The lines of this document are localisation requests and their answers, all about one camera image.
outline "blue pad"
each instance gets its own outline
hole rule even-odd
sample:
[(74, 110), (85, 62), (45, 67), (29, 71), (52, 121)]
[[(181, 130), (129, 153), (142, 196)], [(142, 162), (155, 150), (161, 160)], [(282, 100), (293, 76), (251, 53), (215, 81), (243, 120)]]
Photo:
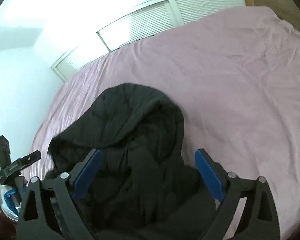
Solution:
[(102, 162), (103, 154), (99, 150), (95, 151), (73, 183), (74, 191), (72, 193), (72, 200), (79, 200), (86, 196), (88, 188), (94, 180)]
[(221, 180), (200, 150), (197, 150), (195, 152), (194, 160), (195, 165), (197, 166), (199, 173), (204, 183), (206, 184), (211, 196), (222, 203), (225, 199), (225, 195), (223, 193)]

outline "black clamp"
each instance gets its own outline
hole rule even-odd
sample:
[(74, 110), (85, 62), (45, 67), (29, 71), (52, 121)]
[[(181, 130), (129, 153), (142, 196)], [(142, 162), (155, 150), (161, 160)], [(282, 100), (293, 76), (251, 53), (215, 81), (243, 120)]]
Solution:
[(41, 152), (35, 151), (11, 163), (9, 141), (0, 136), (0, 184), (17, 188), (15, 197), (21, 203), (23, 196), (23, 177), (21, 171), (41, 159)]
[(71, 172), (63, 172), (55, 179), (40, 181), (33, 177), (27, 188), (20, 211), (17, 239), (61, 240), (50, 199), (55, 197), (72, 239), (96, 239), (80, 217), (73, 201), (85, 197), (88, 187), (103, 163), (104, 155), (92, 149), (83, 162)]
[(274, 200), (266, 181), (240, 179), (214, 162), (204, 149), (195, 153), (196, 166), (213, 198), (220, 206), (214, 220), (200, 240), (222, 240), (232, 221), (240, 198), (247, 198), (233, 240), (280, 240)]

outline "metal bolt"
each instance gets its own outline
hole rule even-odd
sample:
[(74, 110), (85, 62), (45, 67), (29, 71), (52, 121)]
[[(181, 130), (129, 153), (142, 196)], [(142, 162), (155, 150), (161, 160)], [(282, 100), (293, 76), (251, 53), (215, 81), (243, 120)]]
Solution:
[(67, 173), (67, 172), (63, 172), (60, 174), (60, 178), (62, 178), (62, 179), (66, 179), (68, 177), (69, 177), (69, 173)]
[(237, 174), (235, 174), (233, 171), (229, 171), (228, 172), (228, 177), (231, 179), (234, 179), (237, 176)]
[(260, 176), (260, 177), (259, 177), (259, 181), (260, 181), (261, 183), (265, 183), (267, 180), (266, 180), (265, 177)]
[(32, 177), (30, 181), (32, 183), (36, 183), (38, 181), (38, 177)]

